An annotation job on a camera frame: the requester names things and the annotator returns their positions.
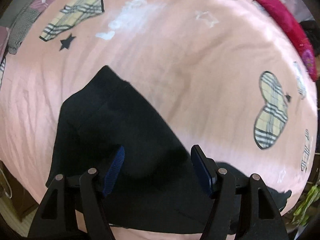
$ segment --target bed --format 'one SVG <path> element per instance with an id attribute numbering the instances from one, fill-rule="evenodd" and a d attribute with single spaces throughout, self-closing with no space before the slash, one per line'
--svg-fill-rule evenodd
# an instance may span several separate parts
<path id="1" fill-rule="evenodd" d="M 32 0 L 39 14 L 23 41 L 9 47 L 13 53 L 2 53 L 0 160 L 39 203 L 61 105 L 108 65 L 187 151 L 199 144 L 216 162 L 291 191 L 286 213 L 303 191 L 315 152 L 314 56 L 309 51 L 306 60 L 307 39 L 288 36 L 283 14 L 261 3 Z M 12 30 L 0 31 L 8 41 Z M 135 229 L 113 231 L 116 239 L 200 237 Z"/>

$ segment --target pink bed sheet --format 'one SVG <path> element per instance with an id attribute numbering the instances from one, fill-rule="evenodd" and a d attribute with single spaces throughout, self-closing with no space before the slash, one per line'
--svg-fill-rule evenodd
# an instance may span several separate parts
<path id="1" fill-rule="evenodd" d="M 208 157 L 246 175 L 258 173 L 279 192 L 291 190 L 282 214 L 294 206 L 315 151 L 316 87 L 265 11 L 252 0 L 103 0 L 103 14 L 44 42 L 42 31 L 69 1 L 55 0 L 18 53 L 7 56 L 0 92 L 0 159 L 38 202 L 46 192 L 61 104 L 109 65 L 152 104 L 186 149 L 199 144 Z M 60 50 L 70 34 L 76 37 L 70 48 Z M 261 81 L 266 71 L 278 84 L 287 116 L 268 147 L 254 132 L 263 126 L 270 100 Z M 116 239 L 200 237 L 113 230 Z"/>

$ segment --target gray cloth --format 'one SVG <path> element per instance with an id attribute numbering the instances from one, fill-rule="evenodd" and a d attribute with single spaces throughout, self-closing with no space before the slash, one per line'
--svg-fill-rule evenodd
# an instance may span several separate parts
<path id="1" fill-rule="evenodd" d="M 34 0 L 13 0 L 0 18 L 0 26 L 11 28 L 21 11 L 25 11 Z"/>
<path id="2" fill-rule="evenodd" d="M 8 52 L 10 54 L 17 53 L 20 44 L 39 15 L 39 11 L 28 7 L 17 16 L 8 40 Z"/>

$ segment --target plaid patch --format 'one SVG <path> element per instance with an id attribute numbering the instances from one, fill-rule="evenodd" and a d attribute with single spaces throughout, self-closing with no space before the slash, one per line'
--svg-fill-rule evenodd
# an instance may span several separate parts
<path id="1" fill-rule="evenodd" d="M 307 172 L 307 165 L 310 157 L 310 138 L 309 138 L 309 131 L 306 129 L 305 132 L 306 141 L 304 144 L 304 151 L 301 160 L 301 171 Z"/>
<path id="2" fill-rule="evenodd" d="M 260 149 L 267 149 L 274 145 L 288 121 L 288 106 L 273 73 L 265 71 L 260 76 L 260 90 L 266 104 L 256 119 L 254 138 Z"/>
<path id="3" fill-rule="evenodd" d="M 46 26 L 39 38 L 44 41 L 52 40 L 80 22 L 103 12 L 103 0 L 71 0 Z"/>
<path id="4" fill-rule="evenodd" d="M 1 84 L 2 84 L 2 77 L 3 77 L 4 67 L 5 67 L 5 57 L 2 59 L 2 62 L 0 64 L 0 89 L 1 89 Z"/>
<path id="5" fill-rule="evenodd" d="M 303 77 L 298 62 L 295 61 L 293 65 L 296 68 L 298 93 L 301 95 L 301 99 L 303 99 L 307 95 L 306 86 L 304 85 Z"/>

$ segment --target round silver rivet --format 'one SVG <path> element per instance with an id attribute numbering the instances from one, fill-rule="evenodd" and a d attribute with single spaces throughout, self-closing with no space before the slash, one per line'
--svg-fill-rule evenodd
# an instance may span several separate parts
<path id="1" fill-rule="evenodd" d="M 97 169 L 96 168 L 90 168 L 88 169 L 88 173 L 89 174 L 95 174 L 97 172 Z"/>
<path id="2" fill-rule="evenodd" d="M 227 170 L 226 169 L 224 169 L 224 168 L 220 168 L 220 169 L 218 169 L 218 171 L 219 171 L 219 173 L 221 173 L 221 174 L 227 174 Z"/>
<path id="3" fill-rule="evenodd" d="M 258 174 L 253 174 L 252 175 L 252 178 L 255 179 L 255 180 L 259 180 L 260 179 L 260 176 Z"/>
<path id="4" fill-rule="evenodd" d="M 62 179 L 63 179 L 63 175 L 62 174 L 56 175 L 56 180 L 57 181 L 62 180 Z"/>

